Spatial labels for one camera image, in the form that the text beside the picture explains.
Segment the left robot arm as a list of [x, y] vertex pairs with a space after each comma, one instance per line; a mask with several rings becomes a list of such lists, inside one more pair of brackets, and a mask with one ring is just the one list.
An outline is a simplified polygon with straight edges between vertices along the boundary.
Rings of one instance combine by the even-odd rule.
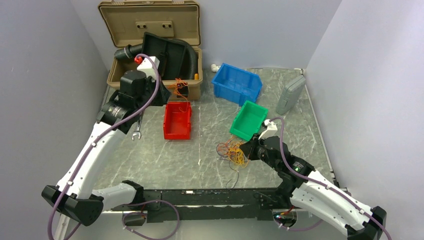
[[94, 184], [132, 125], [141, 123], [145, 109], [166, 105], [170, 95], [160, 78], [155, 80], [138, 70], [126, 71], [120, 78], [120, 88], [98, 113], [74, 164], [56, 185], [46, 185], [41, 196], [57, 212], [86, 227], [103, 211], [121, 205], [139, 209], [145, 201], [143, 186], [124, 180], [116, 186], [95, 190]]

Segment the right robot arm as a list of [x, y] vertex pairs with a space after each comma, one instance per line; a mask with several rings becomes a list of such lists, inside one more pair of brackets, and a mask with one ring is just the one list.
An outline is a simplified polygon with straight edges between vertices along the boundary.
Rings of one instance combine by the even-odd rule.
[[387, 212], [354, 199], [329, 182], [313, 165], [291, 154], [278, 136], [260, 139], [255, 134], [240, 147], [251, 161], [270, 166], [282, 182], [272, 200], [282, 207], [295, 206], [329, 223], [349, 240], [378, 240]]

